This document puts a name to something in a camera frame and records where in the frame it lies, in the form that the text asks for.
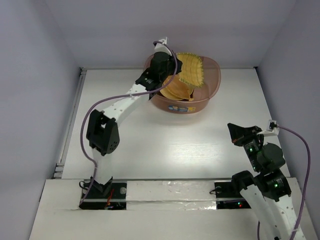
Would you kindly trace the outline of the white foam board front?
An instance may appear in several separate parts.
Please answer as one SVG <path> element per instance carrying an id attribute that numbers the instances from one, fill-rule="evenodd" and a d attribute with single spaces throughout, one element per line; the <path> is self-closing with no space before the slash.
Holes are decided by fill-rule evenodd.
<path id="1" fill-rule="evenodd" d="M 251 209 L 217 209 L 214 182 L 129 181 L 125 210 L 82 210 L 77 179 L 45 182 L 32 240 L 265 239 Z"/>

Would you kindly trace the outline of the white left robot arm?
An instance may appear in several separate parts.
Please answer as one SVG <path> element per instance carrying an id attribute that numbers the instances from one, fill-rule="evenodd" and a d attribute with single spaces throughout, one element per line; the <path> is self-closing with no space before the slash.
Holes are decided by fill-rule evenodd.
<path id="1" fill-rule="evenodd" d="M 167 77 L 172 82 L 181 71 L 182 62 L 177 55 L 156 52 L 150 66 L 134 82 L 130 90 L 123 95 L 108 97 L 94 103 L 86 113 L 80 129 L 80 147 L 84 156 L 94 164 L 93 175 L 90 178 L 86 192 L 94 185 L 98 171 L 98 161 L 89 157 L 84 147 L 83 133 L 88 121 L 86 139 L 92 150 L 103 157 L 115 151 L 120 143 L 119 126 L 140 104 L 150 100 L 157 92 L 168 85 L 163 85 Z"/>

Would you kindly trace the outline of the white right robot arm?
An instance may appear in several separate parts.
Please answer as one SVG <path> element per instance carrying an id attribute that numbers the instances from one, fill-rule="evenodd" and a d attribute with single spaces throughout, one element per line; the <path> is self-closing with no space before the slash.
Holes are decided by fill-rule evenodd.
<path id="1" fill-rule="evenodd" d="M 300 226 L 304 209 L 306 190 L 311 170 L 307 163 L 299 211 L 296 212 L 290 184 L 281 171 L 286 163 L 282 149 L 274 143 L 265 143 L 265 137 L 278 136 L 280 130 L 288 131 L 304 143 L 307 156 L 311 155 L 307 141 L 297 132 L 268 122 L 267 130 L 258 126 L 242 127 L 227 124 L 231 142 L 242 147 L 249 159 L 253 176 L 245 170 L 231 177 L 230 190 L 235 196 L 242 196 L 258 218 L 258 227 L 263 227 L 269 240 L 304 240 L 306 237 Z"/>

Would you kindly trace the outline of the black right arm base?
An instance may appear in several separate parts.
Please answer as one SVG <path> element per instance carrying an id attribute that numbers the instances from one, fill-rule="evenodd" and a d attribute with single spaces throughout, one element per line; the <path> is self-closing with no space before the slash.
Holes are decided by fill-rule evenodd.
<path id="1" fill-rule="evenodd" d="M 215 195 L 218 209 L 251 209 L 250 203 L 241 193 L 247 193 L 249 186 L 255 185 L 253 175 L 241 171 L 231 177 L 231 181 L 214 183 L 214 189 L 209 193 Z"/>

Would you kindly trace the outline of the translucent brown plastic bin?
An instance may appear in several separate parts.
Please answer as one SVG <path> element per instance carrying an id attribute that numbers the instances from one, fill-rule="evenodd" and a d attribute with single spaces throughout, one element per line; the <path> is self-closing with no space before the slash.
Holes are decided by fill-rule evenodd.
<path id="1" fill-rule="evenodd" d="M 173 81 L 168 76 L 163 85 L 169 84 L 151 102 L 159 109 L 175 114 L 193 114 L 203 110 L 217 93 L 221 83 L 220 66 L 209 57 L 200 56 L 203 62 L 204 84 L 193 87 L 179 80 L 179 73 Z"/>

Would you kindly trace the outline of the rectangular woven bamboo tray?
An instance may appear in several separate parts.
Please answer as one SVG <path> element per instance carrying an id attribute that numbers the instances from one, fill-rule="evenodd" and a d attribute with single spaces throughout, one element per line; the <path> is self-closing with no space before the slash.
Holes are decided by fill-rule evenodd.
<path id="1" fill-rule="evenodd" d="M 179 80 L 194 88 L 201 88 L 204 84 L 203 60 L 199 55 L 189 52 L 179 52 L 177 59 L 182 62 Z"/>

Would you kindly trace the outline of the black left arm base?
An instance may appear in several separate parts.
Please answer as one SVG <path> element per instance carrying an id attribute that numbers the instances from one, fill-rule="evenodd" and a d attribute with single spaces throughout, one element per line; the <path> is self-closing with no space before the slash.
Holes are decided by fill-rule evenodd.
<path id="1" fill-rule="evenodd" d="M 80 181 L 82 190 L 79 208 L 82 210 L 126 210 L 127 209 L 127 182 L 113 182 L 111 178 L 107 183 L 101 184 L 93 181 Z"/>

